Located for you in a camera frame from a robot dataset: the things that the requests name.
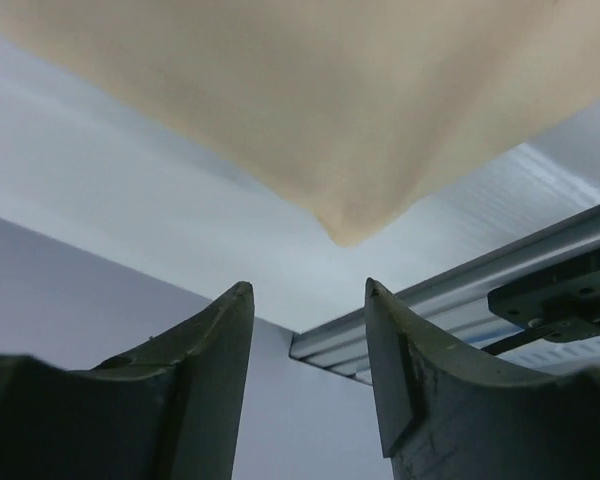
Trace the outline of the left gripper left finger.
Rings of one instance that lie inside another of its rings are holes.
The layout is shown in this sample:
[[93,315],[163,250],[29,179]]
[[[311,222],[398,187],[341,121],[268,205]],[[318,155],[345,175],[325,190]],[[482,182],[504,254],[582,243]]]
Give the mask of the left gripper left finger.
[[250,284],[90,370],[0,355],[0,479],[228,479],[254,326]]

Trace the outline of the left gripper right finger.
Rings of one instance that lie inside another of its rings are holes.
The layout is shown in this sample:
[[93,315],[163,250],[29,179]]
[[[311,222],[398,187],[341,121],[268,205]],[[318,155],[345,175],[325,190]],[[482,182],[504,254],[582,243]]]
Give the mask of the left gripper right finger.
[[397,479],[600,479],[600,366],[568,375],[476,349],[366,282],[383,455]]

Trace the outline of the yellow t shirt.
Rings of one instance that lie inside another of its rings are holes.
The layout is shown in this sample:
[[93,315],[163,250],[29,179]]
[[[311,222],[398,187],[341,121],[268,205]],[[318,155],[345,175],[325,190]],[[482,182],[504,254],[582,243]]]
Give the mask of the yellow t shirt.
[[600,98],[600,1],[0,1],[0,37],[342,246]]

